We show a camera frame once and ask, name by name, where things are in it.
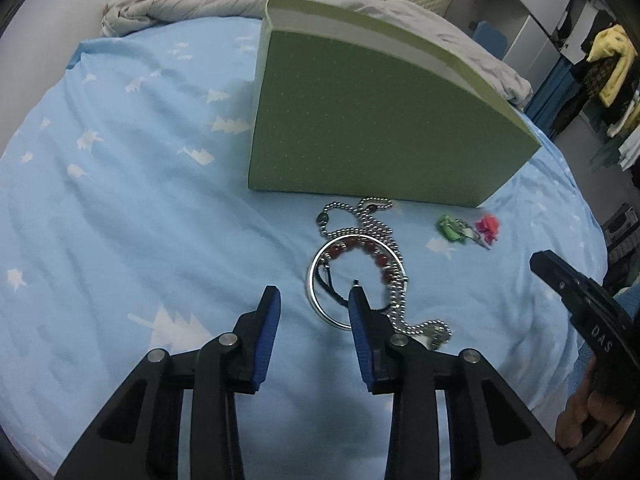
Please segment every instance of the mattress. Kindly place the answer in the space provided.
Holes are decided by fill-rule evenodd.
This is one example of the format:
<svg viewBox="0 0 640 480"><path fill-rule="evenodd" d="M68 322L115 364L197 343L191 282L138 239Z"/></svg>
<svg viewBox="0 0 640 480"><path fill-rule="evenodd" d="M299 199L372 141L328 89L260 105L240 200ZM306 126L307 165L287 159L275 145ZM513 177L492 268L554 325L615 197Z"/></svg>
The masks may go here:
<svg viewBox="0 0 640 480"><path fill-rule="evenodd" d="M267 380L237 402L247 478L383 477L390 399L367 393L351 334L304 287L316 215L357 199L247 187L259 31L201 18L86 41L0 159L0 425L30 463L55 472L150 348L199 348L276 285ZM482 206L502 224L490 251L435 227L480 210L395 202L377 215L404 255L408 321L444 320L441 351L478 349L535 409L566 384L578 339L529 257L552 249L599 281L607 257L561 153L524 120L542 146ZM357 278L380 301L366 256L332 271L338 290ZM443 478L447 439L443 423Z"/></svg>

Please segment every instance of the pink toy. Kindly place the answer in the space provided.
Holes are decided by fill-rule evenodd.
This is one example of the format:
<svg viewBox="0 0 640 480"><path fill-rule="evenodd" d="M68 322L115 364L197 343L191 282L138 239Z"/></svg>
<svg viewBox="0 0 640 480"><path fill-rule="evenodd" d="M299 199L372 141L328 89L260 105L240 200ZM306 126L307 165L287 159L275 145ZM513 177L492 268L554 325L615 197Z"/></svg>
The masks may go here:
<svg viewBox="0 0 640 480"><path fill-rule="evenodd" d="M491 245L498 239L500 221L494 215L487 213L476 222L476 229L484 237L484 241Z"/></svg>

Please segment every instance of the silver ring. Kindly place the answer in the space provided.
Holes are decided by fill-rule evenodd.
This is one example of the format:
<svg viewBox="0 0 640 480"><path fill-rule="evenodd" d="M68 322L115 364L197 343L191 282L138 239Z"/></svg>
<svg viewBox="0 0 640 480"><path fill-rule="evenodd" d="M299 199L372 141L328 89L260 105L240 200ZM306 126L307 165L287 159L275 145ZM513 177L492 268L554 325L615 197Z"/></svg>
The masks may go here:
<svg viewBox="0 0 640 480"><path fill-rule="evenodd" d="M402 266L400 258L398 258L398 256L391 250L391 248L383 241L369 235L342 235L329 240L322 247L320 247L320 250L316 253L316 256L314 256L314 259L311 261L309 272L306 275L306 296L308 297L311 308L315 311L315 313L318 314L318 316L320 316L322 319L324 319L329 325L335 328L339 328L340 330L351 330L351 325L336 321L333 317L329 316L320 306L320 303L318 303L318 298L316 298L316 292L314 290L314 271L316 270L316 267L318 266L318 263L322 258L324 252L336 242L345 240L346 238L357 238L358 240L364 238L366 240L371 240L372 242L375 242L377 245L382 247L389 254L389 256L393 258L396 264L398 264L398 268L400 269L400 272L402 274L402 288L404 290L404 293L406 293L406 286L408 283L408 279L406 273L404 272L404 267Z"/></svg>

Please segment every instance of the finger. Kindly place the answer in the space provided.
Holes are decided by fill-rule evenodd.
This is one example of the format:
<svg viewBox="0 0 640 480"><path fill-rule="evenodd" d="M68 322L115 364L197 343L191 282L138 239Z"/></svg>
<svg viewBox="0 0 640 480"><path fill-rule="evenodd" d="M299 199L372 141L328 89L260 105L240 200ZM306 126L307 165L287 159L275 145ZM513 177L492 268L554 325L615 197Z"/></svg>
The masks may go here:
<svg viewBox="0 0 640 480"><path fill-rule="evenodd" d="M562 412L556 422L556 443L563 449L573 449L582 440L582 428L570 412Z"/></svg>
<svg viewBox="0 0 640 480"><path fill-rule="evenodd" d="M593 418L598 422L603 422L608 427L613 426L625 411L614 399L605 397L597 392L589 395L587 408Z"/></svg>
<svg viewBox="0 0 640 480"><path fill-rule="evenodd" d="M633 422L635 415L636 415L635 411L625 413L625 415L620 420L620 423L615 427L615 429L605 439L605 441L598 447L598 449L596 449L596 451L594 451L588 457L582 460L578 464L578 467L587 467L595 463L600 463L600 462L604 462L605 460L608 460L609 457L613 454L613 452L618 447L618 444L620 444L620 441L622 441L622 439L626 435L626 432L629 429L629 426L631 426L631 423Z"/></svg>
<svg viewBox="0 0 640 480"><path fill-rule="evenodd" d="M596 368L596 358L592 357L587 364L587 368L584 371L584 375L582 376L582 381L580 382L580 386L575 391L575 395L578 395L580 399L584 400L584 403L587 403L587 398L591 393L591 385L593 384L593 374Z"/></svg>
<svg viewBox="0 0 640 480"><path fill-rule="evenodd" d="M566 402L564 412L556 421L556 442L560 447L573 448L582 440L582 428L580 425L587 420L589 410L587 400L591 393L595 358L591 358L582 376L582 382Z"/></svg>

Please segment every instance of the floor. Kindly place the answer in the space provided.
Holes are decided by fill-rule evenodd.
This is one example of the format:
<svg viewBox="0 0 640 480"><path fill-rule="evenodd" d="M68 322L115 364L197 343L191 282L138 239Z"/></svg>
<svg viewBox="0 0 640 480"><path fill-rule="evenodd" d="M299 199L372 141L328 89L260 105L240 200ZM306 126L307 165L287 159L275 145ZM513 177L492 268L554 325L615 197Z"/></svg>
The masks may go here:
<svg viewBox="0 0 640 480"><path fill-rule="evenodd" d="M555 143L599 224L607 221L625 202L640 211L640 191L633 186L628 171L620 170L619 166L591 170L591 157L601 148L602 141L585 117L576 117Z"/></svg>

